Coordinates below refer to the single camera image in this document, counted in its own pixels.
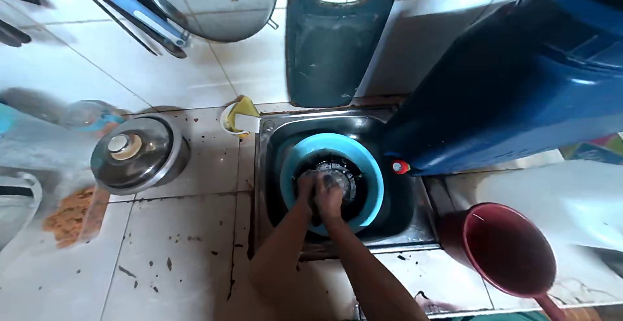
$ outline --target stainless steel bowl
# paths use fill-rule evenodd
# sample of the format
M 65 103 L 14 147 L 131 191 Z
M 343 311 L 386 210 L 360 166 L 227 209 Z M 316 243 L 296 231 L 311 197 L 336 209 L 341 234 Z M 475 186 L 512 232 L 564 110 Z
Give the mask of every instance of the stainless steel bowl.
M 173 181 L 190 160 L 190 146 L 171 118 L 141 115 L 104 136 L 93 150 L 97 183 L 124 196 Z

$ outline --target lid knob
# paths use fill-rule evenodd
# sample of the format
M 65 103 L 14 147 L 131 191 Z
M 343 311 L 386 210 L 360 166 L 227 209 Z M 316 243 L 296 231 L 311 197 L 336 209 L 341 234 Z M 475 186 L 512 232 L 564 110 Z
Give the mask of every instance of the lid knob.
M 129 137 L 126 134 L 118 134 L 108 142 L 108 150 L 113 153 L 122 151 L 129 145 Z
M 143 140 L 137 134 L 118 134 L 108 142 L 110 155 L 117 160 L 132 158 L 143 145 Z

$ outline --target sink rim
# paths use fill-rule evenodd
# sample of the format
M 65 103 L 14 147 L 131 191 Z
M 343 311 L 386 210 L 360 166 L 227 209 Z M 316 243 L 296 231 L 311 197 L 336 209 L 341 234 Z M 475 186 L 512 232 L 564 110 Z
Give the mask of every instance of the sink rim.
M 273 230 L 274 227 L 270 220 L 266 217 L 265 220 L 262 220 L 262 217 L 265 217 L 267 213 L 262 215 L 261 210 L 266 211 L 266 198 L 265 198 L 265 189 L 266 189 L 266 179 L 261 174 L 265 171 L 265 160 L 267 153 L 267 146 L 270 141 L 270 137 L 281 127 L 286 126 L 288 124 L 298 122 L 301 120 L 314 120 L 314 119 L 326 119 L 326 118 L 341 118 L 341 117 L 369 117 L 378 119 L 379 121 L 386 123 L 389 118 L 394 114 L 397 110 L 396 105 L 383 105 L 383 106 L 354 106 L 348 108 L 341 108 L 339 110 L 312 110 L 312 111 L 294 111 L 288 113 L 272 113 L 268 115 L 261 116 L 260 122 L 260 133 L 256 135 L 255 138 L 255 179 L 254 179 L 254 199 L 253 199 L 253 210 L 252 210 L 252 223 L 251 223 L 251 234 L 253 237 L 249 239 L 250 251 L 249 253 L 254 254 L 256 249 L 258 248 L 258 244 L 261 243 L 261 234 L 262 229 L 260 225 L 268 222 L 269 230 Z M 416 191 L 420 193 L 418 196 L 418 202 L 415 205 L 423 205 L 425 212 L 428 216 L 429 223 L 431 225 L 431 233 L 434 239 L 428 243 L 422 243 L 419 245 L 392 245 L 392 238 L 395 236 L 387 237 L 386 239 L 382 239 L 380 241 L 370 242 L 369 244 L 365 244 L 373 253 L 391 253 L 391 252 L 404 252 L 404 251 L 414 251 L 414 250 L 430 250 L 430 249 L 440 249 L 439 239 L 436 233 L 436 230 L 433 225 L 433 209 L 431 202 L 428 198 L 428 195 L 425 190 L 424 182 L 420 177 L 410 178 L 412 185 L 415 187 Z M 407 230 L 403 233 L 417 230 L 413 225 L 409 226 Z M 310 244 L 306 241 L 303 245 L 303 252 L 301 252 L 301 260 L 314 260 L 314 259 L 328 259 L 335 255 L 335 252 L 332 250 L 332 244 L 330 242 L 326 242 L 323 244 Z

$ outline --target metal basin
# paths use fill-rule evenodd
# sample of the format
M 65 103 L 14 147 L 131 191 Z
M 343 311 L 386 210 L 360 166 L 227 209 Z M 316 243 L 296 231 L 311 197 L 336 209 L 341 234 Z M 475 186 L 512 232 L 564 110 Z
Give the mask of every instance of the metal basin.
M 393 108 L 331 110 L 262 116 L 256 138 L 253 249 L 283 219 L 287 208 L 279 188 L 279 174 L 288 152 L 302 139 L 317 133 L 339 133 L 364 147 L 378 162 L 385 184 L 383 204 L 376 219 L 357 237 L 374 253 L 439 248 L 432 228 L 431 204 L 421 178 L 397 175 L 391 159 L 381 154 L 378 140 Z M 302 259 L 335 256 L 327 237 L 307 232 Z

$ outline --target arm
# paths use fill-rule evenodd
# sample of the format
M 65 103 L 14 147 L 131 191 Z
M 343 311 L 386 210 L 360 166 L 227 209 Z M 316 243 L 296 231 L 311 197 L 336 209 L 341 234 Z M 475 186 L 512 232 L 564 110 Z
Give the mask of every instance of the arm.
M 249 264 L 249 277 L 255 290 L 266 301 L 275 304 L 283 300 L 283 293 L 292 282 L 307 224 L 312 218 L 308 205 L 315 177 L 299 179 L 299 198 L 272 234 L 262 244 Z
M 337 248 L 339 259 L 366 318 L 370 321 L 428 320 L 409 291 L 370 253 L 342 220 L 342 192 L 339 187 L 326 189 L 322 181 L 318 181 L 316 191 L 320 193 L 317 200 L 324 226 Z

